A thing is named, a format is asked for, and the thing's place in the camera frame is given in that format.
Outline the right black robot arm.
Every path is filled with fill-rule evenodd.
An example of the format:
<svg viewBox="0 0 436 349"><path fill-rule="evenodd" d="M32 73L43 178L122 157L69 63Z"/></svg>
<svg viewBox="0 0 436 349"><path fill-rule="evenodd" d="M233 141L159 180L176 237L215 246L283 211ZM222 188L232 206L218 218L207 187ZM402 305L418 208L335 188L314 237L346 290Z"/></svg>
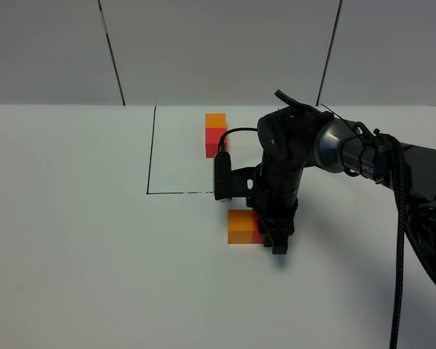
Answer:
<svg viewBox="0 0 436 349"><path fill-rule="evenodd" d="M258 121L257 134L263 157L254 186L267 195L258 214L273 253L286 253L302 172L317 167L361 176L392 190L397 209L396 298L402 294L405 243L436 285L435 149L401 143L307 105L267 114Z"/></svg>

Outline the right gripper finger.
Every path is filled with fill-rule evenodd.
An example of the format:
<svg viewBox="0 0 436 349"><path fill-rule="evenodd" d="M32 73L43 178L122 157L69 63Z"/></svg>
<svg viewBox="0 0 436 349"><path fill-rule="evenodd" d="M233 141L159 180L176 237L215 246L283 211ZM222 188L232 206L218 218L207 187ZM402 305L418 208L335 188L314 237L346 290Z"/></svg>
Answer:
<svg viewBox="0 0 436 349"><path fill-rule="evenodd" d="M273 240L272 240L272 237L271 237L271 235L268 233L268 231L267 231L267 229L266 229L266 227L265 227L265 225L263 224L263 222L260 220L260 224L261 224L261 227L260 227L260 233L264 236L264 238L265 238L265 242L263 243L263 246L264 247L267 247L267 248L272 248L273 247Z"/></svg>
<svg viewBox="0 0 436 349"><path fill-rule="evenodd" d="M286 254L288 251L288 229L284 227L275 228L271 232L272 240L272 253L273 254Z"/></svg>

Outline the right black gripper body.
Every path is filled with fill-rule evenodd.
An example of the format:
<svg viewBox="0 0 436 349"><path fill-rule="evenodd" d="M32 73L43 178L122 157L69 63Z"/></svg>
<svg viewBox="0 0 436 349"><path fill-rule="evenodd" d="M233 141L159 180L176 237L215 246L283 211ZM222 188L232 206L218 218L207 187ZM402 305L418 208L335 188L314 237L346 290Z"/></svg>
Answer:
<svg viewBox="0 0 436 349"><path fill-rule="evenodd" d="M258 195L247 201L270 235L278 227L287 228L289 236L293 235L304 167L305 163L299 160L264 159L255 171L254 187Z"/></svg>

